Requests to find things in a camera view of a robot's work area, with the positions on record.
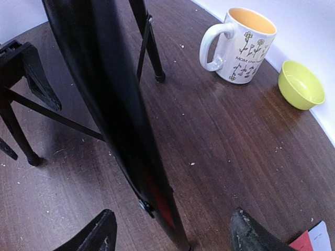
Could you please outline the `black music stand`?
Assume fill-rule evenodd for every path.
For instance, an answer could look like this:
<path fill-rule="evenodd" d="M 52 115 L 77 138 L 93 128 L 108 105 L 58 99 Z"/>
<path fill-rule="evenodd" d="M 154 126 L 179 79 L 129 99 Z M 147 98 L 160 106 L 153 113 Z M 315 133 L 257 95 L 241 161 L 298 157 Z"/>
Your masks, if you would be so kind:
<path fill-rule="evenodd" d="M 58 114 L 38 99 L 23 77 L 12 88 L 1 86 L 1 118 L 32 166 L 41 163 L 14 114 L 13 101 L 76 131 L 106 142 L 116 153 L 140 206 L 156 219 L 179 250 L 191 250 L 173 190 L 154 139 L 139 83 L 148 56 L 155 79 L 165 81 L 144 1 L 130 1 L 142 44 L 133 68 L 114 1 L 44 1 L 51 30 L 73 80 L 99 131 Z"/>

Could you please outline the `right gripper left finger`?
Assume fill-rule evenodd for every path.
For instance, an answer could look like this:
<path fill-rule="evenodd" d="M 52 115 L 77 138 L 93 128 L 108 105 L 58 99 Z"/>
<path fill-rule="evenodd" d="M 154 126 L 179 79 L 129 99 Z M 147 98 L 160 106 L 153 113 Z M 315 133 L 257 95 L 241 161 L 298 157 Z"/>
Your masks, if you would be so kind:
<path fill-rule="evenodd" d="M 115 250 L 117 223 L 113 211 L 103 210 L 60 250 Z"/>

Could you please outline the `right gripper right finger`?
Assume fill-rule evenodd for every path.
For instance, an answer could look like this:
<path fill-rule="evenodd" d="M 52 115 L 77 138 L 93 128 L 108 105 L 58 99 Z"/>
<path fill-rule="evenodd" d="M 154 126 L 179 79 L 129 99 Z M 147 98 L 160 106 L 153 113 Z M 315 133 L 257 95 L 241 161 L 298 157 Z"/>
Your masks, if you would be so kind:
<path fill-rule="evenodd" d="M 241 208 L 232 214 L 230 230 L 232 250 L 294 250 Z"/>

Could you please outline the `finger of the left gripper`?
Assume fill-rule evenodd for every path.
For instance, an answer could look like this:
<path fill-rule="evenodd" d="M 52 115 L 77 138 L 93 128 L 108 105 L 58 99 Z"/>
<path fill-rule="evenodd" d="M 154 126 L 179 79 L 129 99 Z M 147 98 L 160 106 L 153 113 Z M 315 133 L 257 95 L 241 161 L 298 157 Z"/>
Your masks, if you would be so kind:
<path fill-rule="evenodd" d="M 49 84 L 37 48 L 13 40 L 1 48 L 1 86 L 12 88 L 23 77 L 31 92 L 53 110 L 62 105 Z"/>

